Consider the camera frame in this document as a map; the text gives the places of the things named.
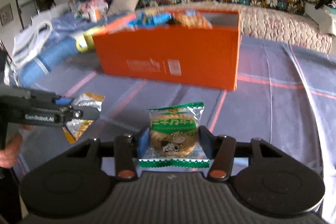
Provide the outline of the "person's left hand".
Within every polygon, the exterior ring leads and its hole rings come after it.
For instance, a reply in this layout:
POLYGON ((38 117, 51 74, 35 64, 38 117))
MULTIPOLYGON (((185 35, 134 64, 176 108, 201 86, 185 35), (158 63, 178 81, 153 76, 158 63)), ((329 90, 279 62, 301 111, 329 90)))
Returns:
POLYGON ((19 130, 9 140, 6 147, 1 150, 0 164, 2 168, 12 168, 16 165, 23 143, 21 132, 29 132, 32 128, 33 126, 21 125, 19 130))

